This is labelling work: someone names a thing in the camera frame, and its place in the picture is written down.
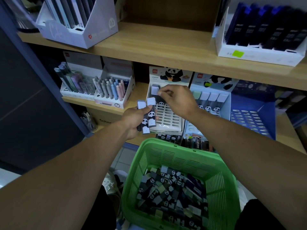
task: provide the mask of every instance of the green plastic basket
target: green plastic basket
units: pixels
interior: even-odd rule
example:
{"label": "green plastic basket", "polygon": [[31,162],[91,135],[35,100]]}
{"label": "green plastic basket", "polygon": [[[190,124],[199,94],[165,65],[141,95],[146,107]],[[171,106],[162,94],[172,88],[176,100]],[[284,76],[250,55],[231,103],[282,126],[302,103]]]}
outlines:
{"label": "green plastic basket", "polygon": [[187,229],[136,209],[136,196],[147,168],[162,165],[190,173],[206,184],[209,229],[234,229],[240,215],[236,180],[216,153],[189,149],[160,139],[142,142],[131,164],[122,193],[125,218],[144,229]]}

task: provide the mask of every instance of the blue and black package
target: blue and black package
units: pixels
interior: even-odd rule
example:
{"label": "blue and black package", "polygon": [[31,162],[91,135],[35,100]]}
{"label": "blue and black package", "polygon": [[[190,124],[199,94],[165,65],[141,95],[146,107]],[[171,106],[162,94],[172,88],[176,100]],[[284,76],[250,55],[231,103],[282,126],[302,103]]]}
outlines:
{"label": "blue and black package", "polygon": [[238,6],[236,8],[236,11],[235,11],[235,13],[234,13],[234,15],[232,17],[232,20],[231,20],[231,23],[229,25],[229,28],[227,30],[226,36],[225,36],[226,42],[228,42],[228,39],[229,39],[229,37],[230,37],[230,35],[232,33],[232,30],[233,30],[233,28],[235,26],[235,23],[236,23],[236,20],[238,18],[238,15],[240,14],[241,11],[245,10],[245,7],[246,7],[246,5],[243,2],[239,2]]}
{"label": "blue and black package", "polygon": [[296,50],[298,46],[304,41],[307,36],[307,13],[305,13],[302,21],[302,26],[300,32],[293,39],[289,49]]}
{"label": "blue and black package", "polygon": [[232,29],[232,32],[231,32],[229,39],[226,42],[226,44],[236,45],[236,43],[240,39],[240,36],[242,35],[243,26],[248,21],[248,15],[249,15],[250,12],[251,12],[250,7],[245,6],[245,8],[244,7],[242,8],[242,10],[240,11],[240,13],[239,13],[239,15],[236,19],[235,26]]}
{"label": "blue and black package", "polygon": [[295,37],[300,33],[301,27],[305,24],[304,12],[300,9],[296,9],[293,13],[293,19],[291,24],[285,30],[285,33],[280,37],[280,40],[276,43],[274,49],[279,51],[285,51],[291,47],[291,43]]}
{"label": "blue and black package", "polygon": [[262,48],[264,49],[273,49],[275,44],[281,38],[282,34],[290,26],[293,20],[293,8],[285,7],[278,15],[275,16],[275,24],[269,30],[269,37],[263,43]]}
{"label": "blue and black package", "polygon": [[255,8],[253,8],[251,6],[251,9],[252,10],[251,10],[249,17],[248,17],[249,20],[247,21],[246,26],[243,26],[243,34],[240,37],[240,39],[238,40],[239,46],[248,46],[248,43],[249,43],[252,35],[255,32],[255,29],[259,25],[262,16],[266,12],[264,7],[259,8],[259,7],[255,6]]}
{"label": "blue and black package", "polygon": [[266,10],[266,12],[261,18],[260,25],[257,27],[255,33],[251,37],[249,45],[259,45],[264,41],[267,35],[267,29],[273,22],[275,15],[282,10],[283,6],[273,8],[270,5],[265,5],[263,8]]}

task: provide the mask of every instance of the person's left arm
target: person's left arm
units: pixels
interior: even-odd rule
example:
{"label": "person's left arm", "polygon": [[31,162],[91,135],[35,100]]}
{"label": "person's left arm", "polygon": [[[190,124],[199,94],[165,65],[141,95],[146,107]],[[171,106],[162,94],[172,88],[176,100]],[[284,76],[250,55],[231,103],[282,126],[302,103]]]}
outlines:
{"label": "person's left arm", "polygon": [[127,109],[120,121],[0,189],[1,229],[81,229],[117,152],[150,110]]}

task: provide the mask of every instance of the human arm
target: human arm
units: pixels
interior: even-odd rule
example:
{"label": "human arm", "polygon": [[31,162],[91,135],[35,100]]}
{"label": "human arm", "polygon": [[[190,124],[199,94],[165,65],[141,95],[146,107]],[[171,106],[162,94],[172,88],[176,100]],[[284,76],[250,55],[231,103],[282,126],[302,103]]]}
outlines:
{"label": "human arm", "polygon": [[187,87],[161,90],[172,111],[187,119],[218,151],[236,178],[287,229],[307,227],[307,156],[198,108]]}
{"label": "human arm", "polygon": [[1,229],[81,229],[117,152],[150,110],[127,109],[121,120],[0,189]]}

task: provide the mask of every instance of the person's right hand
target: person's right hand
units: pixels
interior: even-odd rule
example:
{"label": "person's right hand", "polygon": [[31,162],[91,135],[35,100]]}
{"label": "person's right hand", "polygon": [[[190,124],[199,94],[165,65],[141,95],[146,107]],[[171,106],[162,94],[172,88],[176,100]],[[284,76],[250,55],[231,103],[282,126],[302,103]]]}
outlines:
{"label": "person's right hand", "polygon": [[176,115],[184,119],[189,119],[194,112],[200,110],[187,86],[166,85],[158,91],[158,95],[167,102]]}

